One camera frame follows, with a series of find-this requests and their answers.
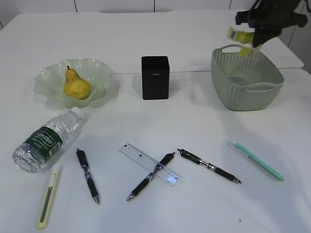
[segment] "plastic bottle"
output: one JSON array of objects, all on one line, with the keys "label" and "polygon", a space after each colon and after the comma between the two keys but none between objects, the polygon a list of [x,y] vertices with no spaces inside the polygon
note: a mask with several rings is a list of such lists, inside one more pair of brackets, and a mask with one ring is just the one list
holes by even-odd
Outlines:
[{"label": "plastic bottle", "polygon": [[79,108],[49,120],[13,153],[13,160],[25,171],[37,172],[78,129],[82,118]]}]

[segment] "black box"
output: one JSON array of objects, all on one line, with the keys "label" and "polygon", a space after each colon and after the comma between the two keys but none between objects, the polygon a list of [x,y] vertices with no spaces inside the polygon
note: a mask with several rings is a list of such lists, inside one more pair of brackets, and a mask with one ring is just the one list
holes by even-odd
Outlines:
[{"label": "black box", "polygon": [[169,98],[170,65],[167,56],[141,57],[141,73],[144,100]]}]

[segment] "white table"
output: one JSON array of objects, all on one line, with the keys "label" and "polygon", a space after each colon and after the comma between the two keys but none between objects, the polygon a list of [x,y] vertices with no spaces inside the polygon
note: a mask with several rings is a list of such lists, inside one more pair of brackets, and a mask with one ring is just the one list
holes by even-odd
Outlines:
[{"label": "white table", "polygon": [[[212,51],[233,43],[226,37],[237,11],[21,14],[0,32],[1,75],[34,76],[70,58],[97,59],[119,74],[141,73],[140,58],[156,55],[168,56],[171,72],[210,71]],[[262,52],[278,68],[303,67],[278,38]]]},{"label": "white table", "polygon": [[[253,112],[227,110],[210,72],[171,74],[168,100],[142,100],[140,75],[114,75],[115,94],[83,109],[89,120],[57,162],[64,170],[51,219],[38,232],[310,232],[311,77],[300,69],[281,72],[285,84],[276,100]],[[45,103],[33,86],[33,77],[21,76],[0,86],[1,233],[36,232],[47,174],[22,171],[11,154],[41,124],[67,111]],[[237,153],[229,145],[234,140],[285,181]],[[118,152],[126,142],[157,160],[176,148],[187,149],[243,183],[231,183],[177,154],[168,164],[182,176],[174,187],[155,179],[126,202],[147,174]],[[77,148],[87,153],[102,198],[99,206],[90,196]]]}]

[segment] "green bottle label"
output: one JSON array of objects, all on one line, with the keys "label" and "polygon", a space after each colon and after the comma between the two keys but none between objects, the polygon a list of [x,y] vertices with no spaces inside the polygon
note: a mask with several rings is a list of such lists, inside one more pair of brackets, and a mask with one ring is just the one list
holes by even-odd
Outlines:
[{"label": "green bottle label", "polygon": [[47,161],[63,144],[61,137],[48,127],[41,127],[35,131],[25,143],[31,145]]}]

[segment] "clear ruler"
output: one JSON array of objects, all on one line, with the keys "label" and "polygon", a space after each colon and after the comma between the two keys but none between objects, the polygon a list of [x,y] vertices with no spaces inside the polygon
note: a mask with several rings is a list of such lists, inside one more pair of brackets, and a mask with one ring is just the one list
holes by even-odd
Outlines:
[{"label": "clear ruler", "polygon": [[175,172],[160,164],[159,162],[157,162],[144,152],[141,152],[129,143],[124,144],[119,149],[119,151],[125,154],[130,159],[134,160],[136,163],[138,163],[151,173],[153,173],[153,171],[155,170],[155,166],[161,166],[162,169],[160,169],[155,175],[166,183],[170,184],[171,186],[174,186],[179,180],[179,176]]}]

